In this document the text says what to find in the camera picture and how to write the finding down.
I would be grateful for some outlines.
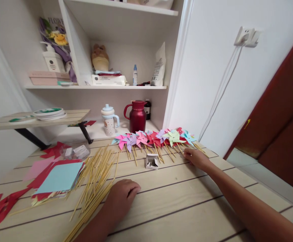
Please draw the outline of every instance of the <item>shelf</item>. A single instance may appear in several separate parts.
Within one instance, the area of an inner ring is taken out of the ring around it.
[[[120,119],[120,126],[115,128],[116,136],[124,133],[129,133],[129,121],[125,118]],[[87,132],[90,135],[91,139],[98,139],[98,138],[110,138],[106,136],[104,131],[104,122],[102,120],[97,120],[92,126],[87,127]],[[158,132],[159,130],[154,126],[154,124],[150,121],[146,121],[146,128],[145,130],[152,130]],[[50,141],[51,144],[56,143],[57,141],[60,142],[85,142],[85,137],[82,134],[82,131],[79,127],[67,127],[63,130],[56,138]]]
[[[167,89],[167,86],[52,86],[52,85],[28,85],[25,89]]]
[[[178,12],[109,0],[65,0],[90,40],[154,45]]]

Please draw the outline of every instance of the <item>pink box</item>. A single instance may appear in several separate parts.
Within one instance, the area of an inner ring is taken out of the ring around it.
[[[60,72],[32,71],[29,72],[29,77],[33,85],[58,85],[58,81],[70,82],[69,74]]]

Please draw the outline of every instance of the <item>red thermos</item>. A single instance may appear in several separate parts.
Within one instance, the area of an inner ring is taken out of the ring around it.
[[[137,131],[145,132],[146,123],[146,113],[144,111],[144,105],[146,102],[141,100],[132,101],[124,109],[124,117],[130,120],[130,132],[135,133]],[[126,111],[129,106],[132,106],[132,111],[130,112],[130,117],[126,117]]]

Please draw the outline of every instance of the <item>table surface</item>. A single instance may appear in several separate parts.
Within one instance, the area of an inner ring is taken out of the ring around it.
[[[91,156],[99,147],[111,144],[111,139],[89,145]],[[293,215],[293,206],[263,185],[257,183],[211,150],[204,148],[210,160],[241,186],[270,205],[285,217]],[[116,152],[118,145],[110,146]],[[161,150],[165,164],[158,170],[146,170],[146,152],[137,150],[136,167],[123,150],[119,156],[117,177],[132,179],[141,186],[132,208],[107,241],[248,241],[250,234],[212,179],[175,154],[172,162],[165,149]],[[26,188],[32,181],[22,181],[34,161],[41,160],[42,151],[35,151],[0,181],[3,197]],[[115,175],[114,164],[109,179]],[[42,206],[7,216],[0,224],[0,241],[38,242],[63,241],[78,220],[79,210],[69,222],[73,209],[84,190],[81,186],[68,199],[57,199]],[[14,205],[12,212],[31,204],[33,190]]]
[[[24,123],[24,124],[10,123],[9,120],[16,117],[33,115],[33,112],[22,112],[22,113],[11,114],[11,115],[0,118],[0,130],[78,124],[84,120],[84,118],[90,112],[90,109],[65,110],[65,112],[67,113],[67,116],[62,119],[57,119],[52,121],[35,120],[31,123]]]

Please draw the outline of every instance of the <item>white bottle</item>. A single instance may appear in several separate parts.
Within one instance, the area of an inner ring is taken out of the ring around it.
[[[133,86],[137,86],[137,67],[134,65],[134,71],[133,71]]]
[[[46,65],[49,71],[65,73],[65,66],[63,65],[62,57],[52,47],[50,43],[41,41],[40,43],[46,44],[47,51],[43,52]]]
[[[106,104],[106,107],[102,109],[102,117],[104,119],[105,133],[107,136],[115,136],[115,127],[119,127],[119,117],[115,115],[115,110]],[[117,119],[117,125],[114,126],[114,118]]]

